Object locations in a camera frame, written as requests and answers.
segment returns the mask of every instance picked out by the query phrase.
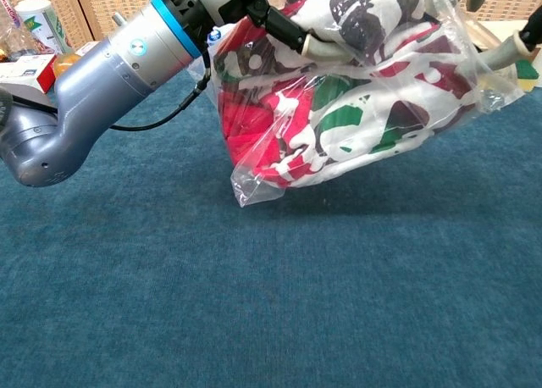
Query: orange object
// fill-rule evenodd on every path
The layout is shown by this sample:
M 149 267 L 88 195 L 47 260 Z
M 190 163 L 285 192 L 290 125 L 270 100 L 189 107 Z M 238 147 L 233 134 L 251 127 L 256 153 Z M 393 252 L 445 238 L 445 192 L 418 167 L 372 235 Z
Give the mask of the orange object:
M 71 68 L 79 59 L 81 59 L 81 56 L 75 53 L 58 55 L 53 64 L 53 72 L 55 77 L 58 78 L 62 73 Z

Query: white cylinder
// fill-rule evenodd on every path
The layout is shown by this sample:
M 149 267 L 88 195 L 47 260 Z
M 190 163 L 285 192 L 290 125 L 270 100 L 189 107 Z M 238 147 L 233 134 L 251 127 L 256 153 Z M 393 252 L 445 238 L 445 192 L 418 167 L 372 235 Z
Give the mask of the white cylinder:
M 15 6 L 15 10 L 38 43 L 41 43 L 42 53 L 73 52 L 49 0 L 24 0 Z

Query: red and white box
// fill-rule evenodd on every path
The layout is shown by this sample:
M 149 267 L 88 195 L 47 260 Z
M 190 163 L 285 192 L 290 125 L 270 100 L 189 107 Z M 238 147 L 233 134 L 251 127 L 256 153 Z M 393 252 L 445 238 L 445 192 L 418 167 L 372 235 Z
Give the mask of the red and white box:
M 17 62 L 0 64 L 0 83 L 32 86 L 47 93 L 53 87 L 56 55 L 21 56 Z

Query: can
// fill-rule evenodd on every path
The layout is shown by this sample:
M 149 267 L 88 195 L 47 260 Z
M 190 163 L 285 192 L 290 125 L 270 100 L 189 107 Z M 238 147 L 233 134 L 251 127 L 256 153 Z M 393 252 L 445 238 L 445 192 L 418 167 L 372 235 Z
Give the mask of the can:
M 43 46 L 43 53 L 72 53 L 64 28 L 49 0 L 23 0 L 15 6 L 20 18 Z
M 234 28 L 235 24 L 226 24 L 221 27 L 215 26 L 207 36 L 207 44 L 210 47 L 218 45 Z

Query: box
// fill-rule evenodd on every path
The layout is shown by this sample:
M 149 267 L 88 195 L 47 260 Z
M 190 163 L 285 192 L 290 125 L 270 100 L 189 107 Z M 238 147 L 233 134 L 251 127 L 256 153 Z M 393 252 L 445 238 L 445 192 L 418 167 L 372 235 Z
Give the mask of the box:
M 77 50 L 77 52 L 75 52 L 75 54 L 83 57 L 87 53 L 89 53 L 90 50 L 93 49 L 98 43 L 100 43 L 100 42 L 99 41 L 87 42 L 85 45 L 83 45 L 81 48 L 79 48 L 79 50 Z
M 21 56 L 17 62 L 0 64 L 0 83 L 32 86 L 47 93 L 54 84 L 56 55 Z

